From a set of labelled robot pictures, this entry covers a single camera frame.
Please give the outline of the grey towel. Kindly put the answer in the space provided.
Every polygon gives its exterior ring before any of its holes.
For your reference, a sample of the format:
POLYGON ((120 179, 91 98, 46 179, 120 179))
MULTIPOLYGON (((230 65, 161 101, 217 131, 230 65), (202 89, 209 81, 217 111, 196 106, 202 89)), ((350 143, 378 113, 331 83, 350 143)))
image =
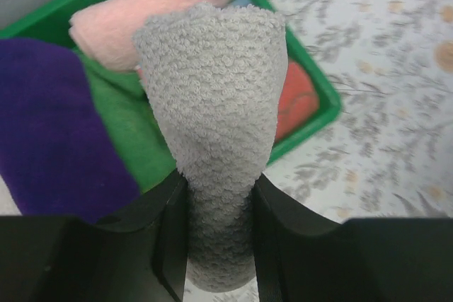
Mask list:
POLYGON ((142 84, 188 181, 188 277, 205 291, 255 275, 251 190, 275 140, 288 67, 284 18, 202 2, 134 34, 142 84))

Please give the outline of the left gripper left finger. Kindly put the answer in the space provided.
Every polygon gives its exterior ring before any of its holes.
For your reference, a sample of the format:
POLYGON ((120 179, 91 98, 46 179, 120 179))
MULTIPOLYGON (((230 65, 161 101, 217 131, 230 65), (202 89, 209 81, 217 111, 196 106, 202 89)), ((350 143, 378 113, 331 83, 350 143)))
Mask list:
POLYGON ((172 172, 89 224, 69 216, 1 218, 2 301, 181 301, 187 182, 172 172))

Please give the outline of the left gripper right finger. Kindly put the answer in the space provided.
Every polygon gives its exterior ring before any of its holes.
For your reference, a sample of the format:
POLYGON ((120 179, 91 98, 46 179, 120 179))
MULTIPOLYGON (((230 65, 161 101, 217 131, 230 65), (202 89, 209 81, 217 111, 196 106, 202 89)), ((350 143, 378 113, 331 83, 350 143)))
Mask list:
POLYGON ((451 301, 450 218, 336 223, 265 176, 252 190, 262 301, 451 301))

